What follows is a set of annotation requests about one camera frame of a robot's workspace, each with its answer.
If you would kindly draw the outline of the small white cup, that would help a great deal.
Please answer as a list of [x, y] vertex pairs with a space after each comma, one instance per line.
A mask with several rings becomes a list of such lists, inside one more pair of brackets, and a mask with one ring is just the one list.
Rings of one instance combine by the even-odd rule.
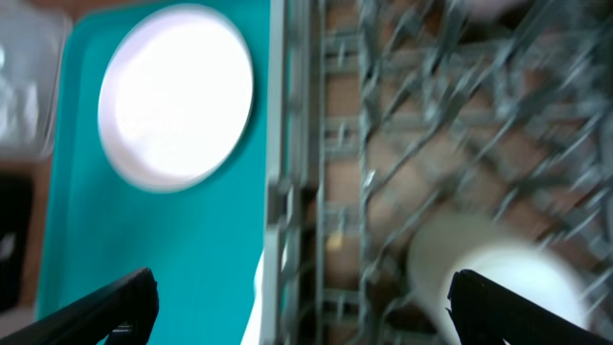
[[407, 252], [408, 282], [443, 340], [458, 344], [447, 312], [455, 272], [473, 270], [565, 320], [590, 328], [585, 283], [554, 251], [539, 249], [484, 215], [443, 212], [424, 223]]

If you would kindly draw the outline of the white plastic fork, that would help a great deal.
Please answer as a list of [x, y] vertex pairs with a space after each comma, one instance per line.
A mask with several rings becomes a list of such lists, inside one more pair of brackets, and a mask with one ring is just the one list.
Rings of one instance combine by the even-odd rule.
[[240, 345], [259, 345], [261, 343], [263, 258], [264, 253], [261, 253], [254, 276], [255, 300]]

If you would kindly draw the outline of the large pink plate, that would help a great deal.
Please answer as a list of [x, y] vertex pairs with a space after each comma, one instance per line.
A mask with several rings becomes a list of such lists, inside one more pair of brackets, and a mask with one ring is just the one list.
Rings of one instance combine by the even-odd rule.
[[102, 149], [129, 184], [183, 191], [230, 157], [253, 101], [253, 62], [236, 25], [204, 5], [170, 5], [138, 22], [105, 69]]

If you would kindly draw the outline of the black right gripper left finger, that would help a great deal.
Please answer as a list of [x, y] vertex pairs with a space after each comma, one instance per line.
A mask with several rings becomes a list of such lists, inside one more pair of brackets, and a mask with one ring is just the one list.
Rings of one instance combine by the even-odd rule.
[[3, 337], [1, 345], [144, 345], [158, 312], [157, 282], [142, 268]]

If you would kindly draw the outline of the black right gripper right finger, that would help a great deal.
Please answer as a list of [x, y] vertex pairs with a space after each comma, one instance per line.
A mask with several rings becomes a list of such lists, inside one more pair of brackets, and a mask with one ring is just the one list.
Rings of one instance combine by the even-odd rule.
[[454, 273], [447, 310], [463, 345], [612, 345], [479, 273]]

